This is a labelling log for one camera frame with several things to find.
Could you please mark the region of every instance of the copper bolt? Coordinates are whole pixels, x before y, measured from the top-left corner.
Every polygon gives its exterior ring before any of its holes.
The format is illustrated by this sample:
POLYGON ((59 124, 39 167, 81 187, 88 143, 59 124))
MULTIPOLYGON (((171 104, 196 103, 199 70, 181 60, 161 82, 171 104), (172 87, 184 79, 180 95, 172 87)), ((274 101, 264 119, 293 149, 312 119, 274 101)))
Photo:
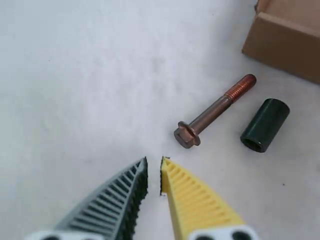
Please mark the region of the copper bolt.
POLYGON ((190 124, 180 121, 178 128, 174 131, 175 139, 186 149, 191 148, 193 145, 198 146, 200 144, 199 134, 251 89, 256 82, 257 79, 254 75, 245 75, 190 124))

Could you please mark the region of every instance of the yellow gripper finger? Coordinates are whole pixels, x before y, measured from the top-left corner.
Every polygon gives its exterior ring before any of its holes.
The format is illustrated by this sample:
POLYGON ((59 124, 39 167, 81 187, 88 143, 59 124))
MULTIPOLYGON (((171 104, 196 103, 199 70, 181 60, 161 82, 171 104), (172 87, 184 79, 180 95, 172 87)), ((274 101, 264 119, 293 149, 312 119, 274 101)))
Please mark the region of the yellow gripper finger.
POLYGON ((244 225, 209 186, 167 157, 161 163, 161 192, 168 197, 175 240, 188 240, 196 230, 244 225))

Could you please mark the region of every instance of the cardboard box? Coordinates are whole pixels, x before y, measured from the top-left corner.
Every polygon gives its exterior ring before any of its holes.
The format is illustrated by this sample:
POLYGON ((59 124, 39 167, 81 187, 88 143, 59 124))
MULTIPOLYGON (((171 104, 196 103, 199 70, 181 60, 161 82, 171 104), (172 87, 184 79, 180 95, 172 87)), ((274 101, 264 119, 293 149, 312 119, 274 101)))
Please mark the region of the cardboard box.
POLYGON ((320 83, 320 0, 259 0, 242 52, 320 83))

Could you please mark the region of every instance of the white surface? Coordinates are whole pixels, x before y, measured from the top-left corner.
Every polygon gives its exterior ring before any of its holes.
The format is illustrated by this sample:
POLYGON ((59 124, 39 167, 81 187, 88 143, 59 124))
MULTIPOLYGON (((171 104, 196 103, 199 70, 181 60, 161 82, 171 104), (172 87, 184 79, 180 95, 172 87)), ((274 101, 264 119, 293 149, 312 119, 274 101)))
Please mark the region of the white surface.
POLYGON ((147 156, 136 240, 173 239, 162 155, 207 182, 264 240, 320 234, 320 89, 241 54, 255 0, 2 0, 0 232, 52 228, 147 156), (243 75, 256 86, 182 148, 173 131, 243 75), (266 98, 291 113, 266 153, 240 134, 266 98))

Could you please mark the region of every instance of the bolt thread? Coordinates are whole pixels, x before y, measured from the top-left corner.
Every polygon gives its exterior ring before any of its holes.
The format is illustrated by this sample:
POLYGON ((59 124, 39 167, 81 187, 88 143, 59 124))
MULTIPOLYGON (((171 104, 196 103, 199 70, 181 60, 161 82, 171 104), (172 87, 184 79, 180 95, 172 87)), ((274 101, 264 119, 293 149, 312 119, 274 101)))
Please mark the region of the bolt thread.
POLYGON ((257 82, 256 77, 253 74, 245 75, 240 81, 233 85, 227 92, 225 96, 232 100, 232 103, 237 101, 242 95, 249 91, 257 82))

